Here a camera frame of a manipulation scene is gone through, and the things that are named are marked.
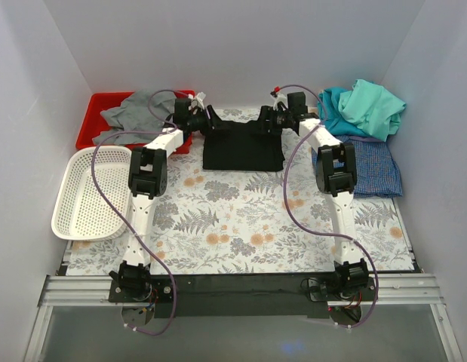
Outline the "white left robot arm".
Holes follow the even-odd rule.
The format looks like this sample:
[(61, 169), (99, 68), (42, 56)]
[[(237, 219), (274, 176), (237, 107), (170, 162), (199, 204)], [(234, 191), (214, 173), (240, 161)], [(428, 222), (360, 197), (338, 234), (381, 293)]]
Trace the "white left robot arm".
[(175, 100), (172, 122), (176, 130), (167, 130), (131, 154), (128, 186), (131, 191), (131, 214), (128, 226), (131, 236), (114, 278), (122, 292), (135, 301), (147, 300), (154, 291), (149, 265), (151, 253), (146, 250), (146, 236), (152, 228), (158, 198), (167, 188), (167, 159), (180, 148), (191, 133), (206, 134), (214, 130), (220, 118), (212, 106), (203, 106), (198, 97)]

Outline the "black floral print t-shirt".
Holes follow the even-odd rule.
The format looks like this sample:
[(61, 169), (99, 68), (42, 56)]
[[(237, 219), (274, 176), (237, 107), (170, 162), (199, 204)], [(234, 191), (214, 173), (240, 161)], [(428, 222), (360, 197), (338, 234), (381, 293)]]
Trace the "black floral print t-shirt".
[(262, 130), (257, 121), (227, 121), (204, 136), (203, 168), (218, 171), (278, 172), (284, 169), (280, 131)]

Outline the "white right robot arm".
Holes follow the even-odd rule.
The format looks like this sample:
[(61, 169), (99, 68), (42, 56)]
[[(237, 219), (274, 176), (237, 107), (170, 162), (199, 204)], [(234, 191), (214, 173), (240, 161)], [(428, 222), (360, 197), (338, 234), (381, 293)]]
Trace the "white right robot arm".
[[(284, 95), (285, 87), (276, 87), (271, 92), (274, 103), (262, 107), (266, 116), (260, 115), (259, 122), (268, 133), (280, 132), (290, 128), (300, 141), (292, 151), (284, 170), (283, 198), (287, 214), (304, 232), (319, 237), (334, 239), (333, 264), (330, 274), (314, 278), (311, 293), (325, 296), (337, 295), (341, 299), (350, 299), (361, 293), (369, 285), (369, 270), (373, 266), (372, 258), (357, 240), (352, 202), (357, 184), (355, 149), (351, 143), (343, 143), (333, 136), (322, 124), (320, 115), (309, 113), (303, 87), (300, 92)], [(287, 200), (287, 178), (296, 153), (303, 143), (308, 143), (317, 151), (315, 163), (315, 181), (318, 190), (324, 194), (332, 225), (331, 232), (318, 232), (308, 229), (296, 219)]]

